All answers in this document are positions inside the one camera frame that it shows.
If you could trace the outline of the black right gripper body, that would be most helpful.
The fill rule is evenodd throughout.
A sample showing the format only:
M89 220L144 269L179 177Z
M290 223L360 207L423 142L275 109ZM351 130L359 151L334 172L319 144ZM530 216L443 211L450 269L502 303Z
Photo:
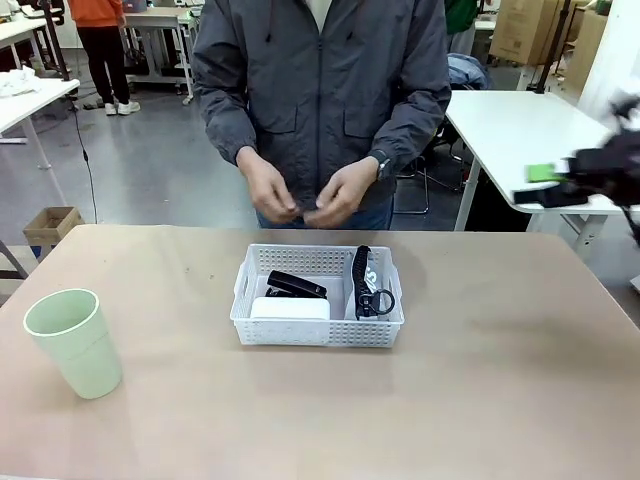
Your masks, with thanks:
M617 206L639 205L639 131L623 129L598 148L582 149L567 159L563 177L607 197Z

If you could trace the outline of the person right hand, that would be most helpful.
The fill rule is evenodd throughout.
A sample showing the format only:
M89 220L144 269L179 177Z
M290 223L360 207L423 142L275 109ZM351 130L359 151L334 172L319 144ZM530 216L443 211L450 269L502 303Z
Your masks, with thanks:
M247 181L255 209L275 224L292 222L300 210L280 172L252 147L242 147L237 156L238 169Z

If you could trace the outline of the person left hand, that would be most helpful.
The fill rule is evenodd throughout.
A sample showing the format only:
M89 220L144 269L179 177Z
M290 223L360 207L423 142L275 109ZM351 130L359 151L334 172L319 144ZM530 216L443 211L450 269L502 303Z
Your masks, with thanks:
M378 169L378 160L369 156L338 170L318 195L316 209L303 215L305 224L319 229L343 225L377 180Z

